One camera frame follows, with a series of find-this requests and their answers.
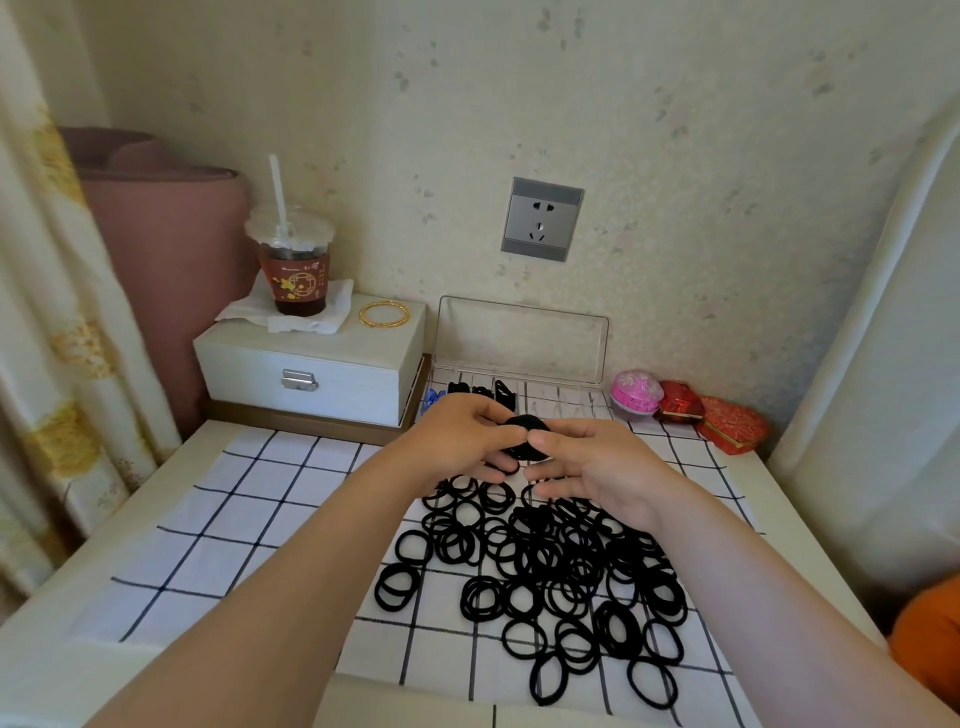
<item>wall plate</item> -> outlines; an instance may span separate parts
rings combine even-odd
[[[583,199],[579,187],[514,177],[500,250],[563,262]]]

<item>curtain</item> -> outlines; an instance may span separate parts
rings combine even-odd
[[[6,3],[0,68],[0,575],[29,595],[61,517],[88,536],[180,436]]]
[[[960,570],[960,97],[926,129],[767,463],[881,628]]]

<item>red brocade box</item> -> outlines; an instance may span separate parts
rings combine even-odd
[[[678,425],[692,425],[704,416],[700,396],[685,381],[662,381],[663,399],[654,415],[658,420]]]
[[[727,455],[750,452],[770,434],[770,426],[755,410],[716,397],[703,397],[704,419],[697,432]]]

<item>white table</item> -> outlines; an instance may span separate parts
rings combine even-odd
[[[131,550],[206,473],[239,425],[207,422],[0,629],[0,725],[77,726],[144,668],[156,649],[71,640],[71,625]],[[771,546],[854,625],[884,640],[797,512],[753,453],[722,465],[747,497]],[[493,707],[334,675],[317,725],[338,728],[614,728],[608,716]]]

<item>white napkin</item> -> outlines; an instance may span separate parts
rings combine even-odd
[[[350,297],[353,295],[353,280],[332,280],[326,288],[326,308],[316,316],[284,316],[274,306],[270,284],[259,273],[253,282],[250,295],[227,306],[221,319],[247,319],[258,326],[267,327],[270,333],[280,331],[313,331],[336,333],[350,313]]]

